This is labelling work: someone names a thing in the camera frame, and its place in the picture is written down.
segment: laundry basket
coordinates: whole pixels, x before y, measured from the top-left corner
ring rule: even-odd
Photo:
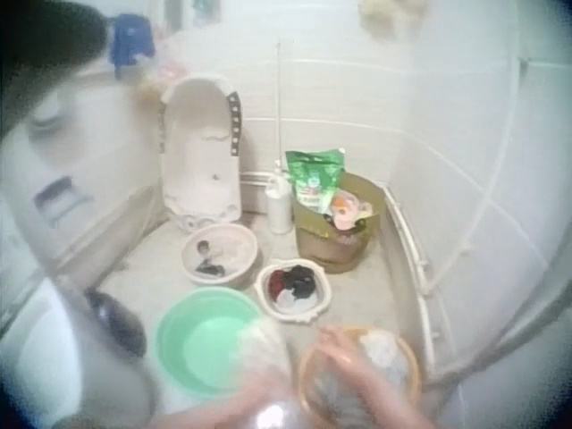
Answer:
[[[350,230],[340,231],[323,215],[302,206],[297,200],[293,203],[298,253],[321,265],[327,273],[345,273],[359,264],[367,243],[379,229],[380,215],[385,211],[383,191],[371,181],[344,172],[340,188],[370,203],[374,215],[358,221]]]
[[[378,330],[374,327],[345,327],[343,331],[355,342],[359,341],[362,335],[370,331]],[[421,372],[415,353],[409,345],[400,337],[396,337],[397,346],[400,352],[406,357],[409,365],[409,377],[407,387],[407,398],[409,402],[416,406],[421,394]],[[334,429],[334,422],[311,400],[311,386],[314,384],[318,371],[318,359],[315,359],[315,350],[308,349],[302,355],[298,368],[298,398],[302,408],[311,416],[315,428]]]

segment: white tile wall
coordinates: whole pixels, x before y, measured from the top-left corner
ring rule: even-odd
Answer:
[[[343,63],[285,63],[282,115],[402,130],[409,89],[408,75],[400,72]]]
[[[431,278],[472,219],[481,189],[423,141],[415,140],[400,154],[390,186],[432,265]]]
[[[572,218],[572,66],[531,65],[494,200],[550,261]]]
[[[572,11],[565,0],[518,0],[521,55],[572,64]]]
[[[480,70],[504,62],[510,1],[433,0],[416,43],[418,70]]]
[[[240,139],[240,170],[242,172],[270,172],[274,160],[280,159],[276,143],[275,121],[246,119],[242,123]]]
[[[275,118],[275,63],[221,67],[216,72],[224,75],[238,91],[244,118]]]
[[[453,342],[449,315],[443,304],[441,292],[437,290],[425,302],[431,324],[436,366],[451,364],[458,355]]]
[[[352,123],[316,120],[284,120],[282,150],[346,149],[346,168],[371,181],[386,183],[404,136],[395,130],[358,126]]]
[[[462,384],[466,429],[543,427],[569,393],[572,310]],[[455,409],[450,403],[446,409]],[[451,427],[457,426],[451,415]]]
[[[440,284],[459,355],[488,345],[541,280],[546,269],[527,237],[496,206],[489,206]]]
[[[408,110],[411,44],[372,38],[353,0],[225,1],[222,10],[221,23],[189,21],[177,37],[192,71],[220,72],[240,93],[242,171],[270,171],[280,151],[272,123],[280,37],[282,149],[345,147],[352,171],[387,181]]]
[[[445,404],[445,407],[439,416],[439,424],[445,428],[467,428],[465,424],[465,401],[463,391],[459,387],[455,389],[450,399]]]
[[[508,65],[480,72],[427,72],[412,80],[408,131],[484,186],[508,115]]]

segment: detergent package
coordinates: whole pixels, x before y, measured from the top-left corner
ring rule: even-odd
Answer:
[[[325,214],[340,184],[344,170],[343,149],[324,152],[286,152],[286,161],[296,199],[319,214]]]

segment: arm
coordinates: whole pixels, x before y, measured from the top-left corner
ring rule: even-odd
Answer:
[[[385,380],[342,330],[324,328],[315,347],[329,358],[340,377],[356,389],[380,428],[434,429],[434,425]]]
[[[235,429],[286,388],[277,372],[250,374],[242,388],[226,401],[163,416],[148,429]]]
[[[149,429],[219,429],[236,427],[256,409],[241,397],[226,402],[207,404],[156,420]]]

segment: person's hand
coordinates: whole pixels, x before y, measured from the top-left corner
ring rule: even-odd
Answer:
[[[247,414],[285,394],[289,388],[288,381],[275,368],[244,374],[239,391],[231,399],[232,408]]]
[[[379,378],[366,354],[340,328],[321,328],[315,351],[326,357],[339,376],[358,391]]]

